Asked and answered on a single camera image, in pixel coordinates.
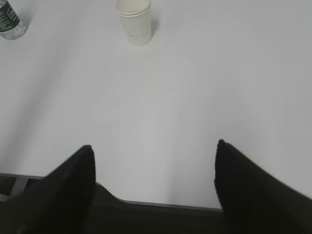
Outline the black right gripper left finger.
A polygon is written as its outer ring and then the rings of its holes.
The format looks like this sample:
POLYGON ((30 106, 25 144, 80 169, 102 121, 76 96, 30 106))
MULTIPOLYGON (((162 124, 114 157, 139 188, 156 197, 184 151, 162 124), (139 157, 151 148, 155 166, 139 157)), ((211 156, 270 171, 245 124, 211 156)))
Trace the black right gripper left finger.
POLYGON ((82 146, 49 175, 0 204, 2 234, 79 234, 96 184, 95 156, 82 146))

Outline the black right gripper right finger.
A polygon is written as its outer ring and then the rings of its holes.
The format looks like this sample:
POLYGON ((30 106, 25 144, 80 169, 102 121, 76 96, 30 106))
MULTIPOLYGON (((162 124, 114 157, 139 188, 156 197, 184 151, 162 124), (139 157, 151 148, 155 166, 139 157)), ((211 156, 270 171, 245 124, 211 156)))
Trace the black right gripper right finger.
POLYGON ((214 186, 234 234, 310 234, 312 200, 220 140, 214 186))

